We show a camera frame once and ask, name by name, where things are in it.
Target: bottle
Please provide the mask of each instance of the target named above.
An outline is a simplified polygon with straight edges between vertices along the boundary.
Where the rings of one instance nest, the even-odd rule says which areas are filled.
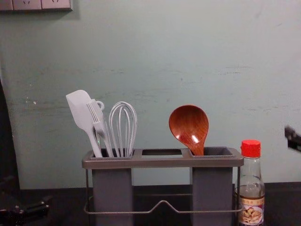
[[[241,154],[244,157],[244,165],[240,171],[239,203],[242,211],[238,217],[239,225],[263,226],[265,188],[260,169],[260,141],[243,140]]]

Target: red bottle cap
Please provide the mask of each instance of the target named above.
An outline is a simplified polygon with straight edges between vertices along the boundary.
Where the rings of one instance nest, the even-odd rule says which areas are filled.
[[[258,140],[243,140],[241,142],[241,154],[244,157],[259,158],[261,144]]]

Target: whisk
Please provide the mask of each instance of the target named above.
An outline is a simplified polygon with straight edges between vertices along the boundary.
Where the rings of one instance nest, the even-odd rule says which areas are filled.
[[[110,112],[109,127],[117,157],[131,157],[137,131],[137,114],[133,106],[123,101],[116,103]],[[114,130],[117,130],[117,141]]]

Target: wooden spoon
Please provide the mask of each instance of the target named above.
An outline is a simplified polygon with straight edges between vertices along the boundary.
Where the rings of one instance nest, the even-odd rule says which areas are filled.
[[[178,107],[169,117],[169,128],[195,155],[204,155],[209,122],[202,109],[193,105]]]

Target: black countertop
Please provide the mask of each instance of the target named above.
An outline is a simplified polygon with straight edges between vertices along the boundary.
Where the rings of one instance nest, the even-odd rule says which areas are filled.
[[[135,210],[149,210],[162,199],[168,200],[179,210],[187,210],[190,206],[189,186],[186,185],[136,186],[134,194]],[[88,226],[88,218],[83,211],[85,188],[22,190],[21,200],[29,204],[47,195],[53,196],[48,217],[27,226]],[[266,226],[301,226],[301,183],[267,183],[265,197]],[[152,214],[135,216],[135,225],[186,226],[190,225],[190,217],[179,216],[166,205],[161,205]]]

